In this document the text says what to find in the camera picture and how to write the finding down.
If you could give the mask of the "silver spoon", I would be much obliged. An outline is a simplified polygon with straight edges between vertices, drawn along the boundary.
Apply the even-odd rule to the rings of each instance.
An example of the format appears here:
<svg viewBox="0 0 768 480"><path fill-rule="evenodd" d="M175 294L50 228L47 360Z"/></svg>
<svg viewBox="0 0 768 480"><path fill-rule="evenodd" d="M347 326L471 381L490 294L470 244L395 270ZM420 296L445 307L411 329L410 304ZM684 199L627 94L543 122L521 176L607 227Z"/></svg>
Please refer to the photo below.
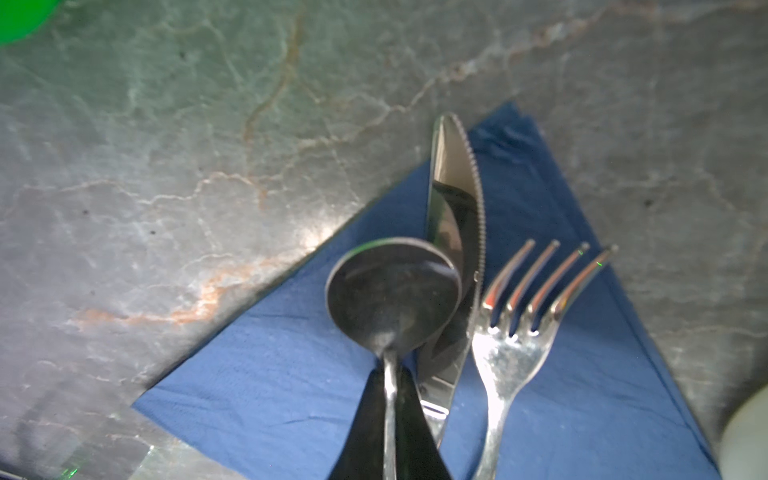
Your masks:
<svg viewBox="0 0 768 480"><path fill-rule="evenodd" d="M402 358L425 343L453 315L462 292L461 273L433 244L390 237L345 254L325 287L335 325L373 352L383 366L382 461L374 470L395 479L396 401Z"/></svg>

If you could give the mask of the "silver fork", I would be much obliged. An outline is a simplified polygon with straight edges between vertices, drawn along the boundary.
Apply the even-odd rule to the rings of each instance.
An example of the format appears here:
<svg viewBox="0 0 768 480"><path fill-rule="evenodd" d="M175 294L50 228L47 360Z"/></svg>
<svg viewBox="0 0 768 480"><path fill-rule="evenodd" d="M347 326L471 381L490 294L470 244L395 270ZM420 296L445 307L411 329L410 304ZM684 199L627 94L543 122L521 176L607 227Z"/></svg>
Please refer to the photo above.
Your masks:
<svg viewBox="0 0 768 480"><path fill-rule="evenodd" d="M473 474L475 479L496 477L503 430L513 400L542 368L569 308L619 251L613 244L591 260L544 308L540 323L535 325L548 295L590 248L588 243L581 243L543 282L529 302L522 305L534 279L560 246L559 241L552 241L505 299L504 290L535 245L533 239L527 240L506 262L487 287L474 321L471 349L487 396L487 430Z"/></svg>

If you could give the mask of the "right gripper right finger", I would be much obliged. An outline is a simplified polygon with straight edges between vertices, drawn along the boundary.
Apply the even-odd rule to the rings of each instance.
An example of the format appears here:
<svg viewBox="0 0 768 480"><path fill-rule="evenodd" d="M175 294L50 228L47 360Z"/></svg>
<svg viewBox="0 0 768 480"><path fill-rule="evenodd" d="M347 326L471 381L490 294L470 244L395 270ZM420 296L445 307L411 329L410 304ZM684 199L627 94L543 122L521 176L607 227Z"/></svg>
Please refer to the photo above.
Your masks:
<svg viewBox="0 0 768 480"><path fill-rule="evenodd" d="M415 381L407 367L401 367L398 375L396 463L398 479L451 479L422 411Z"/></svg>

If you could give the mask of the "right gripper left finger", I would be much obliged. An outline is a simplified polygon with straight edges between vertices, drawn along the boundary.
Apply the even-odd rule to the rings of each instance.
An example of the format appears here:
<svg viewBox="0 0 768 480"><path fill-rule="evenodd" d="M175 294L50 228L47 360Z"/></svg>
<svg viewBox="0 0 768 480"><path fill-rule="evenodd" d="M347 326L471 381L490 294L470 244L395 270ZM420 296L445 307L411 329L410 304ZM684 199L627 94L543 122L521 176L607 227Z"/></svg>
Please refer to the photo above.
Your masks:
<svg viewBox="0 0 768 480"><path fill-rule="evenodd" d="M346 442L328 479L383 479L386 400L382 367L370 372Z"/></svg>

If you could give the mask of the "silver knife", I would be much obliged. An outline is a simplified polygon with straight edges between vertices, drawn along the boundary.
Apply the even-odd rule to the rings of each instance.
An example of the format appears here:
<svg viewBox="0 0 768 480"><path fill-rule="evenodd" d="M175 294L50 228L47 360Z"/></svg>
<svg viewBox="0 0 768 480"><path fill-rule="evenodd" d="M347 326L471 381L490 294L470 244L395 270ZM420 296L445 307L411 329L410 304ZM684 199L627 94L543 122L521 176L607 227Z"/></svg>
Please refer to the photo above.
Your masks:
<svg viewBox="0 0 768 480"><path fill-rule="evenodd" d="M462 290L448 323L417 356L420 403L436 444L442 442L470 351L486 265L486 216L479 167L462 122L444 113L434 124L427 240L453 261Z"/></svg>

